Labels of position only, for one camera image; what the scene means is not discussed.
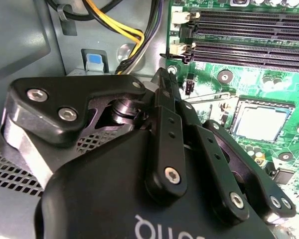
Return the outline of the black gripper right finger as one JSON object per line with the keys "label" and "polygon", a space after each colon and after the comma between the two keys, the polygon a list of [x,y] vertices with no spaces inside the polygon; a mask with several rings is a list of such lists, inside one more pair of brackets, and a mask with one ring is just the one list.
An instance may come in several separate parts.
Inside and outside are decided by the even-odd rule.
{"label": "black gripper right finger", "polygon": [[236,225],[251,212],[267,224],[282,224],[296,206],[246,151],[216,121],[201,123],[193,106],[182,100],[176,76],[169,74],[185,141],[198,151],[212,207],[220,220]]}

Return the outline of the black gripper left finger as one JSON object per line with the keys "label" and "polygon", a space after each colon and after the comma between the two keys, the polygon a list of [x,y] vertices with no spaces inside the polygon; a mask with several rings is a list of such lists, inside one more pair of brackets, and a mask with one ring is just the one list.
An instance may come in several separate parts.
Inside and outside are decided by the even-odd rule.
{"label": "black gripper left finger", "polygon": [[78,139],[129,124],[151,130],[146,186],[157,200],[187,190],[176,77],[159,68],[151,81],[132,75],[20,78],[7,92],[0,129],[3,155],[46,187],[74,159]]}

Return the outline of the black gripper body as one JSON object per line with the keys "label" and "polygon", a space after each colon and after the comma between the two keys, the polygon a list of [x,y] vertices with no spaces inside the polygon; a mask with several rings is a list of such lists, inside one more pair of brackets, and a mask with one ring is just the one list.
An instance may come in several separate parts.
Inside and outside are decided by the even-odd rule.
{"label": "black gripper body", "polygon": [[41,199],[46,239],[271,239],[252,211],[232,225],[215,213],[198,151],[187,149],[187,190],[157,200],[146,186],[150,132],[135,130],[63,165]]}

